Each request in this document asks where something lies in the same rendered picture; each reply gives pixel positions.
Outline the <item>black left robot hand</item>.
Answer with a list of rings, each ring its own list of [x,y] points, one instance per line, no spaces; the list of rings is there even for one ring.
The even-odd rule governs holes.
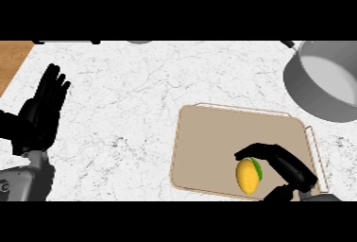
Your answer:
[[[35,95],[25,101],[19,113],[0,110],[0,138],[11,141],[14,156],[32,150],[45,151],[51,147],[69,85],[60,66],[50,63]]]

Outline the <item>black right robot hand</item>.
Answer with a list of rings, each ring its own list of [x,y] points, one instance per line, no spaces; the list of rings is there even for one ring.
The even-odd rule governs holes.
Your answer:
[[[293,191],[302,195],[299,199],[311,197],[311,189],[315,187],[318,178],[307,165],[279,145],[255,143],[245,147],[234,156],[237,161],[248,157],[265,160],[286,181],[286,184],[270,191],[264,201],[290,201]]]

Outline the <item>beige tray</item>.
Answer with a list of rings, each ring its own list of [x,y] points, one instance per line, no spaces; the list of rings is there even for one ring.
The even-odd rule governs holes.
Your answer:
[[[314,130],[284,112],[199,103],[180,109],[171,158],[171,185],[187,191],[259,200],[286,182],[267,161],[262,180],[246,195],[236,179],[234,153],[253,143],[280,145],[318,177],[311,194],[329,192]]]

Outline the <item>grey metal pot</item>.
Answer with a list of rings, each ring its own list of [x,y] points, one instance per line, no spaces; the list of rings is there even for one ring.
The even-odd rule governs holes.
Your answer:
[[[336,123],[357,120],[357,41],[281,41],[293,50],[283,70],[299,108]]]

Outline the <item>brown wooden board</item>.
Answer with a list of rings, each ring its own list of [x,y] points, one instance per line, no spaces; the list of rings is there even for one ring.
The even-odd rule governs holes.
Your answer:
[[[0,41],[0,96],[34,48],[31,41]]]

